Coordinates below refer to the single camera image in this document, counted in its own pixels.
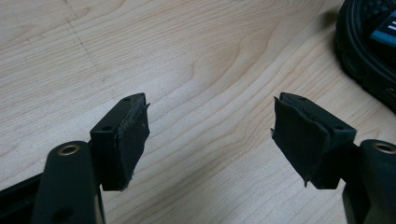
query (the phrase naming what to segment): wood grain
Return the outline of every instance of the wood grain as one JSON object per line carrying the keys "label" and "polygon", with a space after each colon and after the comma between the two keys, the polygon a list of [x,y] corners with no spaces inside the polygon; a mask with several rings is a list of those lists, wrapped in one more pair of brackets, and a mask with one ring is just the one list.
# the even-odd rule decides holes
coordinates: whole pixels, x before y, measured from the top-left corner
{"label": "wood grain", "polygon": [[145,92],[150,138],[108,223],[346,223],[341,192],[304,188],[271,139],[274,96],[303,95],[368,138],[396,119],[340,69],[343,1],[0,2],[0,189],[88,141]]}

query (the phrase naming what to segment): hole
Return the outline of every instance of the hole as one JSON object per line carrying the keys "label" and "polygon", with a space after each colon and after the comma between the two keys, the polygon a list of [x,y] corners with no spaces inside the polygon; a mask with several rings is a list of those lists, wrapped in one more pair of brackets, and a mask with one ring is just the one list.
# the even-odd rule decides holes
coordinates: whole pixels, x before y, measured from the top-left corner
{"label": "hole", "polygon": [[388,154],[396,154],[395,146],[389,146],[389,145],[382,144],[382,143],[375,143],[374,147],[381,152],[385,152]]}
{"label": "hole", "polygon": [[79,145],[69,145],[59,149],[58,154],[61,156],[68,156],[76,153],[79,150]]}
{"label": "hole", "polygon": [[102,129],[102,131],[105,131],[105,132],[110,131],[110,130],[111,130],[111,126],[106,126]]}
{"label": "hole", "polygon": [[74,210],[71,207],[61,208],[55,212],[52,216],[52,223],[64,223],[70,220],[70,217],[74,215]]}
{"label": "hole", "polygon": [[337,126],[334,126],[334,129],[336,129],[336,130],[344,130],[344,127],[340,126],[340,125],[337,125]]}

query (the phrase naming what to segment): clamp jaw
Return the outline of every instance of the clamp jaw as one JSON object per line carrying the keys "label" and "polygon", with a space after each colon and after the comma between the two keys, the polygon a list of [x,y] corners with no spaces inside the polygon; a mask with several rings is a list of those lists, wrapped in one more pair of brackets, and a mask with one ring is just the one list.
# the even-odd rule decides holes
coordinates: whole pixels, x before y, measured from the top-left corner
{"label": "clamp jaw", "polygon": [[146,139],[144,93],[120,100],[91,130],[91,141],[61,144],[43,174],[0,192],[0,222],[106,223],[101,190],[124,190]]}
{"label": "clamp jaw", "polygon": [[335,189],[342,178],[348,223],[394,223],[395,145],[365,140],[357,147],[354,128],[298,95],[281,93],[275,112],[273,139],[305,185]]}

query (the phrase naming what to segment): metal ring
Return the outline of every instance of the metal ring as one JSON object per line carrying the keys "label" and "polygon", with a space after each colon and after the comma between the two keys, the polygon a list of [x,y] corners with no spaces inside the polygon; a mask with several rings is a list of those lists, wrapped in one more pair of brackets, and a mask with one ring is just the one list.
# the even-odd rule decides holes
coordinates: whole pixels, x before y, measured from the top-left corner
{"label": "metal ring", "polygon": [[58,154],[61,156],[69,156],[79,151],[79,145],[68,145],[59,149]]}
{"label": "metal ring", "polygon": [[396,146],[394,145],[388,145],[384,143],[373,143],[373,147],[381,152],[387,153],[387,154],[396,154]]}

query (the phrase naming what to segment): light wood surface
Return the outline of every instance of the light wood surface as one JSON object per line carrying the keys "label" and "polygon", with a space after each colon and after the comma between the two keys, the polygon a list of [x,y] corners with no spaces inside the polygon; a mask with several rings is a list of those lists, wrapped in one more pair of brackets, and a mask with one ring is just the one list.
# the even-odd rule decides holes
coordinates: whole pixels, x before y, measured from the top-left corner
{"label": "light wood surface", "polygon": [[0,2],[0,189],[144,92],[151,135],[108,223],[346,223],[271,139],[274,96],[305,96],[368,138],[396,118],[340,69],[340,0]]}

